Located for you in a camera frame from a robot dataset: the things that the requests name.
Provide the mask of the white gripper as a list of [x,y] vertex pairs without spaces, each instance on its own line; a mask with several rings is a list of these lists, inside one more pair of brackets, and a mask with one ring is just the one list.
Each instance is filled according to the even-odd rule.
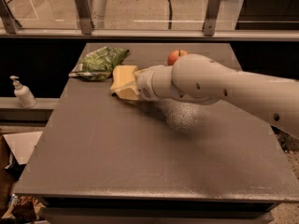
[[138,101],[140,95],[146,101],[173,98],[171,70],[171,66],[164,65],[136,70],[134,71],[136,83],[130,81],[125,84],[115,84],[114,92],[120,99],[129,101]]

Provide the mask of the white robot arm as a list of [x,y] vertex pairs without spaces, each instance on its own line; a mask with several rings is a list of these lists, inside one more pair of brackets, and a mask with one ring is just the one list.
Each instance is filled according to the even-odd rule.
[[299,81],[237,71],[199,54],[182,56],[171,66],[118,65],[110,91],[126,101],[211,105],[223,100],[299,137]]

